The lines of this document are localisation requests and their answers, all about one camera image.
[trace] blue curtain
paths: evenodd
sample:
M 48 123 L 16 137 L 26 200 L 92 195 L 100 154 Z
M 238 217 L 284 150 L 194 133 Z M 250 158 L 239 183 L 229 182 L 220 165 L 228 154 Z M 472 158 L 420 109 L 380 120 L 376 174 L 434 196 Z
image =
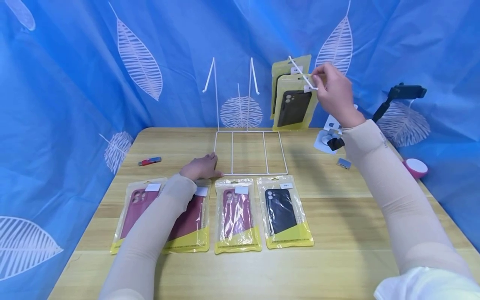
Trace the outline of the blue curtain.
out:
M 259 127 L 272 126 L 271 64 L 288 55 L 311 54 L 310 70 L 333 60 L 367 116 L 399 82 L 428 88 L 397 101 L 382 130 L 429 166 L 425 184 L 480 249 L 479 11 L 474 0 L 3 0 L 2 299 L 48 297 L 138 132 L 216 127 L 213 88 L 202 93 L 212 57 L 219 109 L 247 99 L 253 58 Z M 317 107 L 311 126 L 326 117 Z

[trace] wooden table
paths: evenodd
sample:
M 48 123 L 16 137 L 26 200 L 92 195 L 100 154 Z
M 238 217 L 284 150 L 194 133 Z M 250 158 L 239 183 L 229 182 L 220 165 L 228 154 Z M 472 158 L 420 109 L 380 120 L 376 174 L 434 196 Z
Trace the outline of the wooden table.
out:
M 168 177 L 194 156 L 213 150 L 216 129 L 149 128 L 142 131 L 113 180 L 50 295 L 52 300 L 97 299 L 114 256 L 110 245 L 127 184 Z M 170 254 L 157 266 L 160 299 L 373 299 L 385 278 L 398 274 L 385 222 L 359 172 L 336 165 L 339 155 L 313 147 L 318 129 L 283 132 L 289 174 L 295 177 L 315 246 L 215 255 L 215 202 L 210 197 L 207 253 Z M 283 171 L 278 135 L 266 134 L 271 172 Z M 260 133 L 235 134 L 234 170 L 265 172 Z M 230 168 L 231 135 L 218 136 L 218 168 Z M 138 167 L 143 159 L 162 162 Z M 422 185 L 448 236 L 480 281 L 480 255 Z M 260 211 L 257 201 L 257 212 Z

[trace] plastic packaging bag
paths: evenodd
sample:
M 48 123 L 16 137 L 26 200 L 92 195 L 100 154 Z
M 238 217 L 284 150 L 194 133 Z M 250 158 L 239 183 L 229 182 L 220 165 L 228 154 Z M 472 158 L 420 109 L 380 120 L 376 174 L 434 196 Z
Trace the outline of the plastic packaging bag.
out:
M 165 182 L 167 182 L 167 178 L 157 178 L 129 183 L 125 194 L 125 204 L 120 214 L 117 230 L 115 231 L 115 236 L 110 248 L 111 254 L 118 253 L 120 246 L 130 232 L 130 229 L 132 229 L 135 222 L 149 207 L 153 200 L 158 197 Z
M 210 180 L 198 180 L 198 186 L 187 210 L 183 212 L 170 232 L 162 253 L 207 252 L 210 248 L 208 199 Z
M 283 75 L 298 74 L 299 71 L 307 74 L 311 59 L 312 56 L 310 54 L 294 58 L 293 61 L 297 64 L 299 70 L 292 64 L 290 60 L 277 61 L 272 65 L 272 110 L 270 120 L 273 120 L 275 115 L 277 104 L 277 83 L 279 79 L 283 77 Z
M 317 106 L 317 91 L 311 89 L 301 74 L 282 75 L 278 79 L 274 131 L 306 130 Z
M 261 251 L 253 179 L 218 180 L 215 254 Z
M 293 176 L 257 179 L 268 249 L 313 246 Z

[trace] black phone case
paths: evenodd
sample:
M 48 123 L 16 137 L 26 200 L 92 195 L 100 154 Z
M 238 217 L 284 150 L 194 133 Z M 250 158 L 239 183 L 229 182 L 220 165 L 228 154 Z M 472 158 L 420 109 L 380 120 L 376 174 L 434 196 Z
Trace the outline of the black phone case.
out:
M 294 227 L 297 224 L 290 192 L 283 189 L 265 191 L 268 224 L 272 235 Z
M 277 90 L 278 90 L 278 80 L 280 79 L 280 77 L 284 76 L 284 75 L 290 75 L 290 73 L 285 73 L 285 74 L 282 74 L 280 76 L 278 76 L 276 78 L 276 85 L 275 85 L 275 98 L 273 98 L 273 114 L 275 115 L 275 108 L 276 108 L 276 95 L 277 95 Z
M 277 127 L 302 123 L 307 113 L 312 92 L 286 91 L 283 93 L 282 108 Z

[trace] hand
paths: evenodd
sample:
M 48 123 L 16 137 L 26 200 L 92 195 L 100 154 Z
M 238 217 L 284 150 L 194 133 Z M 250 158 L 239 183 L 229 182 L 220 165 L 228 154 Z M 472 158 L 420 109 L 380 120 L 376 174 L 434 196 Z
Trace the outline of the hand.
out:
M 320 76 L 326 77 L 325 85 Z M 352 83 L 337 68 L 330 63 L 318 66 L 312 72 L 312 79 L 318 87 L 318 101 L 343 128 L 352 128 L 365 122 L 362 113 L 353 106 Z
M 218 156 L 215 152 L 207 154 L 202 158 L 194 158 L 189 164 L 180 170 L 180 175 L 187 177 L 193 181 L 203 178 L 222 177 L 224 174 L 215 170 Z

